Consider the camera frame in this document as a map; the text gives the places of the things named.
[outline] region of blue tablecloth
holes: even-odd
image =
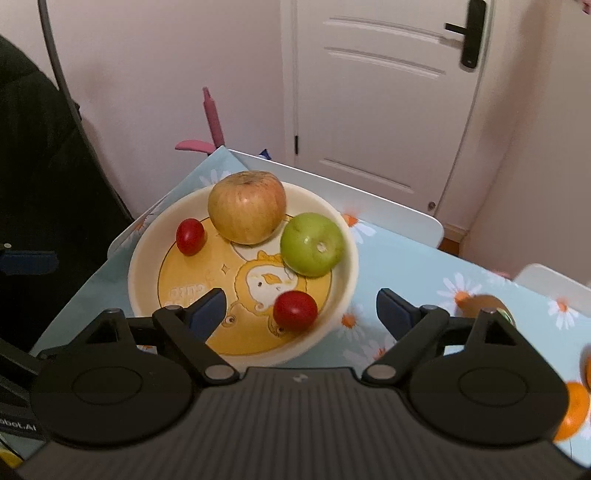
[[[246,170],[244,165],[224,148],[202,162],[80,289],[45,331],[32,353],[69,342],[105,308],[120,307],[132,316],[127,272],[142,232],[159,212],[179,198],[241,170]],[[346,365],[361,372],[394,344],[394,339],[381,325],[375,312],[376,293],[380,288],[388,287],[414,305],[437,304],[451,313],[456,313],[454,298],[458,292],[496,296],[512,313],[519,331],[562,378],[565,381],[580,381],[580,353],[591,340],[591,321],[588,318],[477,265],[363,220],[351,228],[358,243],[360,269],[349,312],[340,328],[286,366]],[[590,438],[591,426],[587,419],[575,437],[559,446],[567,455],[589,465]]]

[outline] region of screw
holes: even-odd
[[[227,380],[234,374],[230,365],[210,365],[205,369],[205,376],[211,380]]]
[[[385,364],[371,365],[366,372],[374,380],[390,380],[396,375],[396,369]]]

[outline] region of white door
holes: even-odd
[[[465,26],[467,8],[468,0],[297,0],[297,165],[431,212],[483,65],[481,53],[477,68],[463,67],[464,37],[445,29]]]

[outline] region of door lock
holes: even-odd
[[[450,23],[445,24],[445,29],[450,32],[464,35],[464,48],[462,49],[462,65],[469,69],[475,69],[478,65],[480,45],[482,44],[482,33],[486,18],[485,0],[470,0],[468,3],[468,14],[466,26],[460,27]]]

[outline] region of red apple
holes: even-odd
[[[199,252],[207,240],[207,232],[195,218],[183,220],[177,228],[177,247],[183,255],[190,257]]]
[[[285,218],[283,184],[267,171],[240,171],[216,183],[207,211],[216,230],[231,242],[255,245],[267,240]]]
[[[318,316],[318,305],[303,291],[285,291],[273,305],[273,318],[286,330],[305,330]]]

